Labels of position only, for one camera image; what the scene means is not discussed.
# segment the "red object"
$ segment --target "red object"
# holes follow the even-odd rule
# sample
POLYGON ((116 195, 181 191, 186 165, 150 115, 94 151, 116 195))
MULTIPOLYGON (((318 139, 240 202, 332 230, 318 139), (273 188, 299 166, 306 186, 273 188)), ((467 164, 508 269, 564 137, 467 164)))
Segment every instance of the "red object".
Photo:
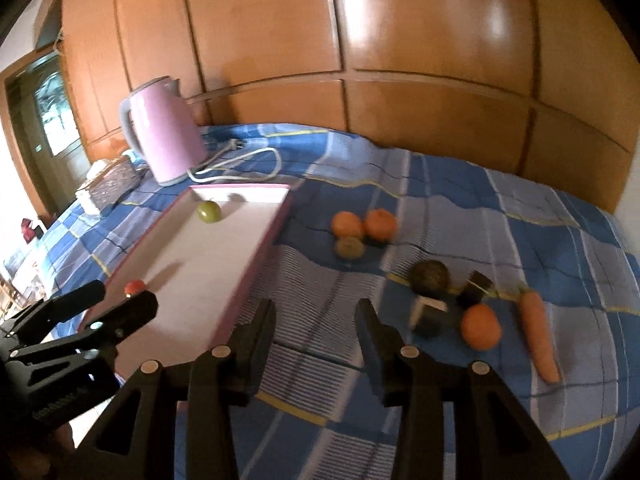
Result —
POLYGON ((130 298, 131 296, 139 294, 143 290, 146 290, 146 283, 142 280, 133 280, 124 286, 124 295, 127 298, 130 298))
POLYGON ((31 220, 28 218, 22 219, 22 237, 27 243, 30 243, 36 237, 36 231, 31 229, 31 220))

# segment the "wall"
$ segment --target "wall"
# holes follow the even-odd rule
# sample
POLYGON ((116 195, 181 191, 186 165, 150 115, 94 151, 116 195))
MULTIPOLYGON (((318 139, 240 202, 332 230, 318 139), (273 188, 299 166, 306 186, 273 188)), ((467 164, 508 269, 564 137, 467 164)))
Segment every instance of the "wall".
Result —
POLYGON ((638 137, 640 66, 598 0, 63 0, 63 32, 92 159, 162 75, 201 124, 348 130, 608 211, 638 137))
MULTIPOLYGON (((32 0, 0 45, 0 72, 34 49, 33 24, 42 0, 32 0)), ((0 124, 0 262, 24 243, 23 218, 36 211, 20 182, 0 124)))

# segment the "white tray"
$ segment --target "white tray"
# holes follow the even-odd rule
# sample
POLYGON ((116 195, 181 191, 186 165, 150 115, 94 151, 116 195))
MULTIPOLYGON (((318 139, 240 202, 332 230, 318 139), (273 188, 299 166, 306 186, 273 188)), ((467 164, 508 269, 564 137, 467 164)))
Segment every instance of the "white tray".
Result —
POLYGON ((156 318, 118 346, 125 379, 148 359, 169 366, 191 361, 228 339, 251 282, 286 217, 284 184, 214 184, 185 190, 140 238, 106 283, 107 294, 82 320, 125 299, 124 286, 143 280, 158 297, 156 318), (222 220, 195 212, 214 200, 222 220))

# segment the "kettle lid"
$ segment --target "kettle lid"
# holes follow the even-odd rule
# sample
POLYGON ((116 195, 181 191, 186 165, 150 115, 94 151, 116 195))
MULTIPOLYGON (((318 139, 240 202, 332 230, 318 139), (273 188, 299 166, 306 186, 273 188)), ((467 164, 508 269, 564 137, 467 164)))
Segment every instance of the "kettle lid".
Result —
POLYGON ((131 93, 129 94, 129 97, 131 97, 133 94, 137 94, 138 92, 140 92, 141 90, 144 90, 145 88, 147 88, 148 86, 151 86, 153 84, 156 84, 158 81, 162 81, 164 79, 171 79, 171 76, 168 75, 163 75, 161 77, 156 77, 155 79, 152 79, 151 81, 147 81, 146 83, 142 83, 142 85, 140 85, 139 87, 133 89, 131 91, 131 93))

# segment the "blue plaid bedsheet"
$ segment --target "blue plaid bedsheet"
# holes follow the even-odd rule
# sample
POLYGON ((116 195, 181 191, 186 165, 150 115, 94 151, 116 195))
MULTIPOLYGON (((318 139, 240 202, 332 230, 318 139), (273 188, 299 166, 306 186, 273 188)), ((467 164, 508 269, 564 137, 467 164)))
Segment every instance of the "blue plaid bedsheet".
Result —
MULTIPOLYGON (((213 126, 213 150, 232 137, 246 152, 277 148, 275 179, 292 185, 290 216, 255 280, 240 322, 263 297, 278 308, 273 347, 257 399, 233 410, 243 479, 388 479, 400 414, 372 396, 353 327, 359 298, 382 322, 439 361, 487 361, 521 400, 576 480, 604 478, 640 424, 640 269, 615 219, 547 186, 452 158, 382 150, 367 140, 292 124, 213 126), (399 219, 386 248, 337 260, 330 219, 385 208, 399 219), (488 303, 503 326, 500 344, 475 352, 451 329, 431 340, 407 330, 412 263, 443 261, 461 286, 472 270, 497 287, 488 303), (546 302, 562 383, 547 386, 532 368, 518 330, 517 283, 546 302)), ((230 174, 265 174, 273 153, 239 162, 230 174)), ((105 280, 134 243, 188 186, 162 188, 150 174, 99 221, 76 203, 42 241, 52 294, 105 280)), ((79 317, 61 324, 73 333, 79 317)), ((446 409, 446 478, 454 478, 452 410, 446 409)), ((184 474, 178 425, 176 478, 184 474)))

